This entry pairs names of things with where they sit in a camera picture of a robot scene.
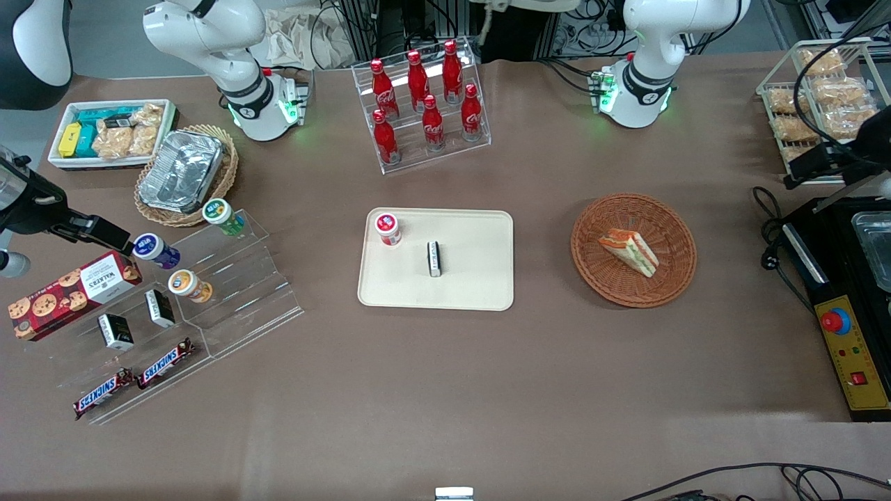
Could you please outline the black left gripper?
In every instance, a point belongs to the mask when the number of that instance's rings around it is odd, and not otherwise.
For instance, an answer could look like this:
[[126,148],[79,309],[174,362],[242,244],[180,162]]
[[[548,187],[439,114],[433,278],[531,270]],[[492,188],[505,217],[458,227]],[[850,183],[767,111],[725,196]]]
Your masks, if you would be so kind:
[[808,184],[842,184],[840,168],[868,168],[883,172],[890,168],[890,108],[885,107],[868,118],[856,139],[846,145],[837,162],[833,147],[816,145],[789,161],[788,173],[782,178],[786,190]]

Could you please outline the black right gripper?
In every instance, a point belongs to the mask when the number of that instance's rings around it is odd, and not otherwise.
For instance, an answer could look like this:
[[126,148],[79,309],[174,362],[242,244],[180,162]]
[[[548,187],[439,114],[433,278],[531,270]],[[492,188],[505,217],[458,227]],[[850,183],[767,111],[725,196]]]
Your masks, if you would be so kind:
[[70,215],[67,193],[29,168],[31,159],[28,156],[3,147],[1,162],[3,231],[22,235],[48,232],[131,256],[133,241],[130,232],[101,216]]

